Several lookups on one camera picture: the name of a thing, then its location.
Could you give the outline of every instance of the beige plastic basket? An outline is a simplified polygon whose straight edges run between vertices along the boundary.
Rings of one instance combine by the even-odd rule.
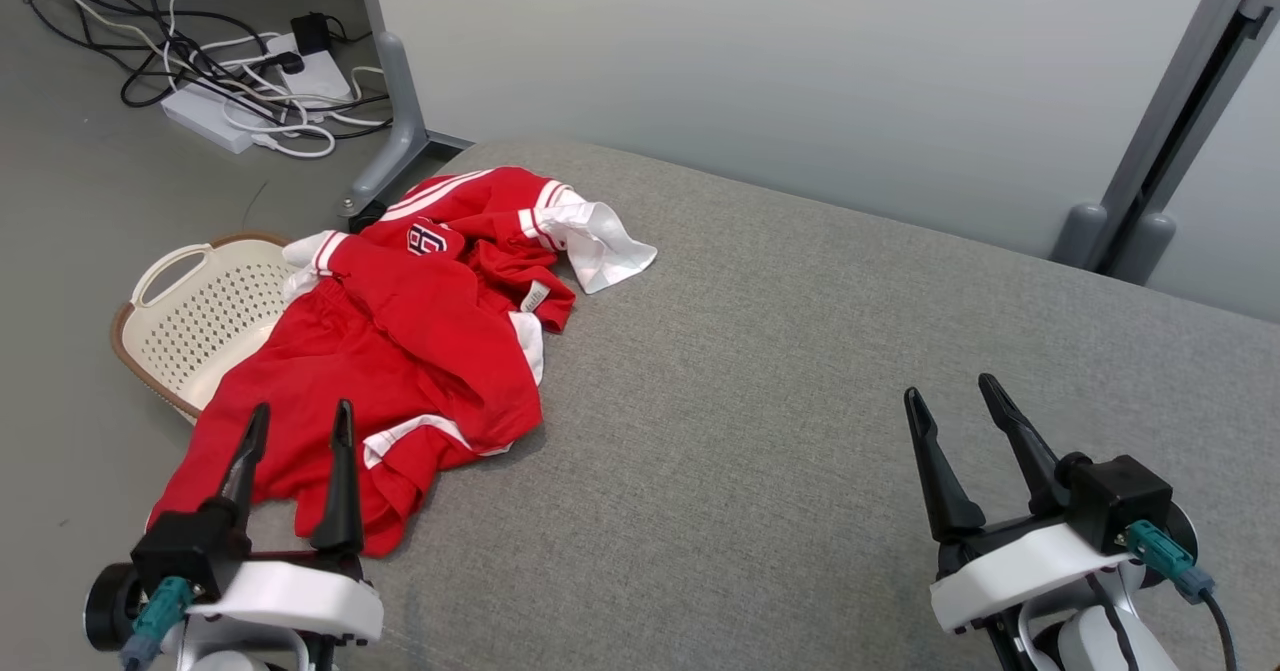
[[[280,255],[287,243],[239,233],[160,257],[115,315],[115,356],[195,423],[223,375],[262,347],[284,312],[280,288],[297,270]],[[160,274],[193,256],[201,256],[193,269],[148,293]]]

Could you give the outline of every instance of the red and white jersey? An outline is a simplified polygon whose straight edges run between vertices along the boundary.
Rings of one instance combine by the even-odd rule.
[[[502,453],[540,424],[541,329],[562,330],[575,298],[550,271],[558,252],[586,293],[657,255],[608,206],[517,168],[428,179],[360,236],[289,245],[285,260],[302,269],[285,284],[291,303],[266,344],[224,375],[152,519],[216,493],[266,401],[253,498],[297,499],[296,531],[311,535],[334,407],[347,398],[366,553],[389,553],[438,469]]]

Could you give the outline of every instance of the white partition panel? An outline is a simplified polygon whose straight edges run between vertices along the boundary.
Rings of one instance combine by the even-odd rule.
[[[1280,321],[1280,36],[1258,53],[1165,214],[1178,232],[1147,286]]]
[[[1039,256],[1198,1],[380,0],[434,132],[571,134]]]

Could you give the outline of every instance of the gray fabric surface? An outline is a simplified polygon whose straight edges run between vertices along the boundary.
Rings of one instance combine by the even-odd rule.
[[[1130,453],[1175,489],[1243,668],[1280,662],[1280,327],[946,234],[599,147],[481,143],[611,204],[659,250],[547,343],[545,424],[444,474],[370,574],[356,670],[992,668],[936,625],[902,392],[970,497],[1025,489],[979,397],[992,371],[1060,453]],[[1139,611],[1184,670],[1208,611]]]

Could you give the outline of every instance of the basket handle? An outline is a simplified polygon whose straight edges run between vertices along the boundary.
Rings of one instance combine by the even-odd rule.
[[[209,255],[211,252],[214,252],[212,246],[209,246],[207,243],[195,243],[191,246],[183,246],[182,248],[175,248],[169,254],[165,254],[163,257],[160,257],[159,261],[152,264],[151,268],[147,269],[145,274],[142,274],[141,279],[138,279],[138,284],[133,287],[133,296],[129,297],[129,302],[142,309],[150,309],[151,306],[155,306],[156,303],[160,302],[160,298],[169,296],[169,292],[173,292],[174,288],[180,287],[182,283],[189,279],[192,275],[195,275],[197,270],[204,269],[205,264],[209,263]],[[142,296],[147,292],[147,288],[151,287],[151,282],[156,280],[156,277],[164,273],[165,269],[168,269],[169,266],[173,266],[178,261],[183,260],[183,257],[191,257],[197,254],[204,256],[201,257],[200,264],[196,264],[195,268],[183,274],[180,279],[178,279],[173,284],[169,284],[169,288],[161,291],[155,298],[151,298],[151,301],[147,301],[146,303],[142,302]]]

